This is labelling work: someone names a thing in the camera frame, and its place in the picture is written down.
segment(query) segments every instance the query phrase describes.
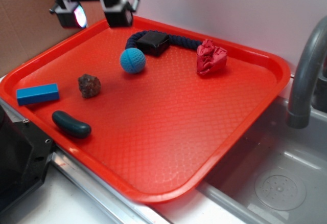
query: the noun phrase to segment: plastic tray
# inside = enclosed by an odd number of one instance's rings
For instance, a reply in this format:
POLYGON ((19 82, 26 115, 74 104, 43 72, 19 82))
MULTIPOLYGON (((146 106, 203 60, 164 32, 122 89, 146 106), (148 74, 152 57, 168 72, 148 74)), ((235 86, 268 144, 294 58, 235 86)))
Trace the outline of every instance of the plastic tray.
POLYGON ((135 201, 157 203, 193 189, 288 83, 279 57, 135 17, 132 28, 105 20, 82 30, 9 73, 1 97, 66 152, 135 201), (159 30, 228 50, 226 68, 201 77, 196 52, 170 46, 147 56, 137 75, 120 66, 129 36, 159 30), (83 99, 78 77, 97 76, 98 96, 83 99), (58 84, 57 101, 18 106, 18 88, 58 84), (51 115, 63 110, 91 125, 86 139, 63 134, 51 115))

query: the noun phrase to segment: blue block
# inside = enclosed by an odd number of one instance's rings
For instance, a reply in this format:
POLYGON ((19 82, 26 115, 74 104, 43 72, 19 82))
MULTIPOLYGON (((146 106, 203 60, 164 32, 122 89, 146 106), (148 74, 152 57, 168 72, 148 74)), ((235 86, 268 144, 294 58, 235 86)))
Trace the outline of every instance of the blue block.
POLYGON ((17 90, 17 101, 19 105, 28 105, 58 99, 59 92, 56 83, 17 90))

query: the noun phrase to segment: rock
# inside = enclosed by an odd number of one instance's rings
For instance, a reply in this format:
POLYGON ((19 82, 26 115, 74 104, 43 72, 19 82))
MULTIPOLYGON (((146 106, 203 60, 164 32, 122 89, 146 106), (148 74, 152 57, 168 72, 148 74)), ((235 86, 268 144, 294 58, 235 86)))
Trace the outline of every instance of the rock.
POLYGON ((83 98, 91 98, 99 94, 101 83, 97 77, 84 74, 78 78, 78 88, 83 98))

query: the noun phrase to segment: dark green rubber object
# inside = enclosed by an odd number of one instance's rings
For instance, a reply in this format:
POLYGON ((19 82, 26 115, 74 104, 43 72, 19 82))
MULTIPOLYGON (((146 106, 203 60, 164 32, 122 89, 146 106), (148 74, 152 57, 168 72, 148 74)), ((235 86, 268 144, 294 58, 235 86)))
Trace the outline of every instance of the dark green rubber object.
POLYGON ((91 133, 91 126, 73 118, 68 113, 57 110, 52 113, 52 120, 65 133, 75 138, 84 139, 91 133))

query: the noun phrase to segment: gray faucet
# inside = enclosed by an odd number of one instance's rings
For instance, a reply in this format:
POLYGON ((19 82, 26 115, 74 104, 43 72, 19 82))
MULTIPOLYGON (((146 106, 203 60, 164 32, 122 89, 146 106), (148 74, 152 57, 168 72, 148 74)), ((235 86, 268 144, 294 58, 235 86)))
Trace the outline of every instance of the gray faucet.
POLYGON ((311 104, 327 112, 327 16, 311 33, 293 80, 286 122, 293 128, 309 123, 311 104))

